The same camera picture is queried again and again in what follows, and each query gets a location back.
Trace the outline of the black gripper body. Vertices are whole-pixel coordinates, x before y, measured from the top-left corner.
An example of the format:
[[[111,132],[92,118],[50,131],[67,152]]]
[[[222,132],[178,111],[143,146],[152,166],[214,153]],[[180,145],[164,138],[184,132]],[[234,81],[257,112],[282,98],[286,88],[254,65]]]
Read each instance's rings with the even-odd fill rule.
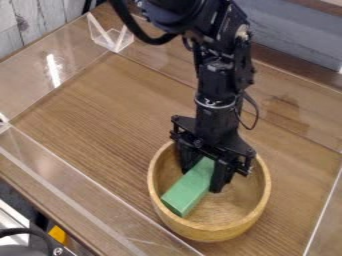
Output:
[[[249,175],[257,153],[238,133],[242,108],[237,106],[214,109],[200,106],[196,116],[174,115],[170,137],[194,146],[203,157],[214,161],[237,158],[235,173]]]

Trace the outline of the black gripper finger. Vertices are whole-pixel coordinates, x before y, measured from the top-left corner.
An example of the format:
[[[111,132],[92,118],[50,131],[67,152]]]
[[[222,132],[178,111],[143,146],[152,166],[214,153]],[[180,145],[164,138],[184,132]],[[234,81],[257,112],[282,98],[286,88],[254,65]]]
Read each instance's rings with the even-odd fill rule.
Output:
[[[237,158],[218,159],[210,182],[210,191],[221,193],[225,185],[231,182],[235,173]]]
[[[183,140],[176,142],[176,148],[179,153],[179,164],[182,173],[186,174],[196,163],[202,160],[203,156],[198,149],[186,143]]]

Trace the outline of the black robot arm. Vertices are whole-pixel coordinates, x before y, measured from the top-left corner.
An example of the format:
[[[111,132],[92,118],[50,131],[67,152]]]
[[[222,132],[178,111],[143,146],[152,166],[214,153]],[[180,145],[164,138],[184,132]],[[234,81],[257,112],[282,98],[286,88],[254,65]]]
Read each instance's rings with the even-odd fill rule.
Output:
[[[184,172],[204,157],[214,161],[210,191],[218,193],[235,174],[250,174],[257,156],[238,133],[243,104],[254,101],[246,92],[255,75],[249,18],[234,0],[142,0],[142,10],[194,54],[196,114],[171,117],[171,138]]]

